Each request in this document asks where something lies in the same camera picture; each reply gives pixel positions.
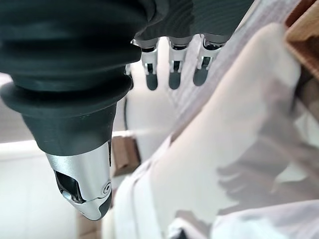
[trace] white fabric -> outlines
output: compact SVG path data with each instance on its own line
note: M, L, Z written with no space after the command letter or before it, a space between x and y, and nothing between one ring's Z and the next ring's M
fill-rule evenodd
M293 105L300 65L284 47L284 32L279 24L260 30L167 152L120 186L117 238L165 238L179 211L207 225L217 218L213 239L234 238L222 234L226 229L236 229L236 238L247 238L247 232L261 238L256 227L268 231L267 238L299 239L269 219L287 207L299 214L284 217L286 227L314 225L302 218L309 206L296 202L319 199L313 162L319 159L319 127L298 100ZM318 202L309 203L316 208ZM238 211L260 216L247 221Z
M318 239L319 201L246 210L216 219L211 239Z
M152 168L164 234L181 211L210 225L220 214L318 198L318 179L306 162L319 158L319 128L315 120L311 130L296 126L305 113L298 100L291 112L300 65L284 46L284 32L271 24L251 39L201 114Z
M138 167L118 188L113 209L116 238L161 238L153 207L149 169L166 152L169 145L170 137L163 142L147 162Z

